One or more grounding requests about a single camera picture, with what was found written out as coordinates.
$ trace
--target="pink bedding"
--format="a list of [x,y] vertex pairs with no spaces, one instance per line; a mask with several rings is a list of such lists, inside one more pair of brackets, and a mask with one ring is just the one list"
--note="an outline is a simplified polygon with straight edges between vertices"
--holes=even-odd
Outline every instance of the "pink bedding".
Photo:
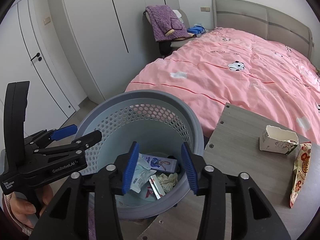
[[188,42],[147,65],[126,91],[177,96],[210,137],[225,103],[242,107],[320,144],[320,87],[315,67],[283,44],[229,28]]

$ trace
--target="trash can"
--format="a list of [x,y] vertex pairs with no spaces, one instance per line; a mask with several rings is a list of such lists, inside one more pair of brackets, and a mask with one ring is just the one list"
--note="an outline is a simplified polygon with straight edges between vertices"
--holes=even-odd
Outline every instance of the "trash can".
[[[82,175],[114,163],[118,155],[129,151],[133,141],[139,143],[142,154],[165,158],[173,155],[179,163],[183,142],[188,142],[193,154],[204,152],[203,133],[195,113],[179,98],[156,90],[131,91],[105,101],[82,121],[75,138],[94,130],[101,131],[102,140],[86,150],[88,167]],[[135,220],[158,215],[178,203],[189,189],[182,169],[175,187],[158,200],[147,199],[146,189],[139,194],[129,190],[124,196],[116,196],[119,218]],[[94,194],[89,196],[89,206],[94,206]]]

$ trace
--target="door handle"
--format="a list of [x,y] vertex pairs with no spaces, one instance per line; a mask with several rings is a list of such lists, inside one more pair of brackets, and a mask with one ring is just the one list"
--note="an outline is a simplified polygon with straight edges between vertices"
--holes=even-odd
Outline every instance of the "door handle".
[[40,56],[40,52],[38,52],[32,59],[31,61],[33,61],[36,57],[39,57]]

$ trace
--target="fingernail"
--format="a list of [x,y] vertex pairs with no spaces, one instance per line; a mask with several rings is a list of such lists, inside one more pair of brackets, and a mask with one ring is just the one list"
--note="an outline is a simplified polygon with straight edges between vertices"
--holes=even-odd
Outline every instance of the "fingernail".
[[26,211],[30,214],[34,214],[36,212],[36,207],[31,203],[26,203],[25,207]]

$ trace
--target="purple fleece robe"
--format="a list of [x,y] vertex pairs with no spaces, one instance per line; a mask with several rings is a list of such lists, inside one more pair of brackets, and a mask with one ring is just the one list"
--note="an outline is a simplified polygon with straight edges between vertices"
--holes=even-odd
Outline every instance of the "purple fleece robe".
[[[146,11],[150,16],[156,41],[170,41],[182,37],[190,38],[185,26],[168,5],[147,6]],[[174,33],[165,36],[172,29],[174,29]]]

